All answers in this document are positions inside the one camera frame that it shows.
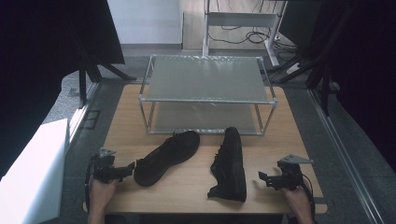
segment glass tabletop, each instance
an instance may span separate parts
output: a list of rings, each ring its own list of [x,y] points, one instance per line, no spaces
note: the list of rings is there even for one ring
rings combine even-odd
[[[151,58],[149,90],[141,100],[268,103],[260,60],[262,58],[155,55]]]

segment white wall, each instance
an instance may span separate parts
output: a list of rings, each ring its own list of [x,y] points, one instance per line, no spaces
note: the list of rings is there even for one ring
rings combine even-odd
[[[107,0],[121,44],[181,44],[179,0]]]

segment gray floor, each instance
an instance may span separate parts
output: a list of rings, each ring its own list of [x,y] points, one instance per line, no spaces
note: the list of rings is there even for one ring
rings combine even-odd
[[[123,53],[126,64],[117,65],[117,67],[136,77],[142,77],[145,74],[149,59],[147,56],[150,54],[201,54],[198,51],[183,51],[177,46],[123,46]],[[211,52],[211,54],[265,56],[258,51],[222,51]],[[90,157],[105,142],[122,88],[129,83],[103,67],[100,67],[100,70],[104,77],[103,81],[66,155],[61,215],[46,223],[85,223],[87,220],[87,214],[81,208],[84,201],[83,183],[86,165]],[[285,76],[284,72],[275,78],[282,76]],[[366,215],[364,206],[361,204],[361,196],[357,193],[359,189],[352,184],[351,177],[340,160],[337,147],[330,138],[314,101],[304,85],[307,76],[308,74],[304,74],[277,86],[282,87],[288,97],[308,155],[315,161],[314,169],[329,206],[326,214],[317,215],[317,221],[318,223],[373,223]],[[77,74],[71,74],[64,80],[62,96],[59,98],[59,103],[49,113],[46,122],[71,118],[75,104],[78,104],[76,83],[78,83]],[[329,109],[329,119],[342,140],[343,148],[359,172],[364,187],[373,197],[375,208],[378,209],[383,223],[392,223],[392,220],[396,219],[394,213],[396,211],[395,173],[359,125],[340,106],[335,94],[330,96]],[[138,215],[125,214],[125,216],[129,223],[139,223]]]

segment black sneaker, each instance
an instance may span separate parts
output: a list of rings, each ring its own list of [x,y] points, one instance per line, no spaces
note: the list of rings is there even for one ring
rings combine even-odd
[[[218,197],[245,202],[247,183],[243,166],[241,137],[235,127],[225,130],[224,141],[215,161],[210,166],[218,184],[207,193],[208,198]]]
[[[144,159],[137,160],[134,180],[143,187],[154,185],[169,167],[191,158],[199,143],[199,134],[194,131],[173,134]]]

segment glass shelf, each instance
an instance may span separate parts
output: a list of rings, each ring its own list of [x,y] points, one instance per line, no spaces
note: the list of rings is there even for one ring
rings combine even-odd
[[[148,133],[263,134],[277,101],[261,57],[152,55],[139,104]]]

